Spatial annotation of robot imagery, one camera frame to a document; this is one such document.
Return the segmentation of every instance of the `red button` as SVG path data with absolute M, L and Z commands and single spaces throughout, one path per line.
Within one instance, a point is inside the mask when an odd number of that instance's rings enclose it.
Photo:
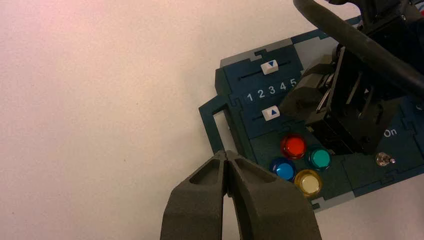
M 305 155 L 305 140 L 297 134 L 290 134 L 281 141 L 281 152 L 290 159 L 300 159 Z

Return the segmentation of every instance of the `round button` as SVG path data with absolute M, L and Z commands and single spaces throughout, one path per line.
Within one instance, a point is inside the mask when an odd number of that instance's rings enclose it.
M 287 181 L 292 182 L 295 179 L 296 166 L 291 160 L 285 157 L 278 157 L 272 160 L 269 170 Z
M 331 155 L 325 149 L 318 148 L 310 153 L 309 162 L 315 169 L 323 171 L 330 166 Z
M 300 180 L 302 189 L 308 194 L 316 193 L 320 189 L 320 182 L 312 175 L 306 175 Z
M 294 184 L 296 184 L 306 197 L 318 194 L 323 188 L 321 177 L 311 169 L 300 171 L 294 178 Z
M 288 163 L 282 163 L 277 166 L 276 174 L 282 179 L 290 180 L 293 178 L 295 172 Z
M 300 159 L 305 155 L 305 140 L 297 134 L 290 134 L 281 141 L 281 152 L 290 159 Z

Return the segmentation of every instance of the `printed number 3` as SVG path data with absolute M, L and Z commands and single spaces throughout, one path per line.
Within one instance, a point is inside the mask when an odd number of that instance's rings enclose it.
M 268 87 L 268 89 L 269 89 L 269 93 L 270 94 L 275 94 L 276 93 L 276 90 L 274 89 L 273 86 Z

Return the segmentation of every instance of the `black cable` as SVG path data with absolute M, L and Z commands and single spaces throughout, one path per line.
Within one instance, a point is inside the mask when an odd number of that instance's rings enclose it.
M 314 0 L 293 0 L 293 3 L 313 25 L 344 45 L 388 82 L 424 100 L 424 76 L 415 68 Z

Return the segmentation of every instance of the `yellow button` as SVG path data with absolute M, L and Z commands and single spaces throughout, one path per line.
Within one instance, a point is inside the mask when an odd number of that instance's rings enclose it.
M 294 178 L 294 184 L 296 184 L 306 197 L 318 194 L 323 187 L 321 177 L 311 169 L 300 171 Z
M 320 189 L 320 183 L 318 182 L 318 179 L 312 175 L 306 175 L 302 177 L 301 184 L 302 189 L 309 194 L 313 194 Z

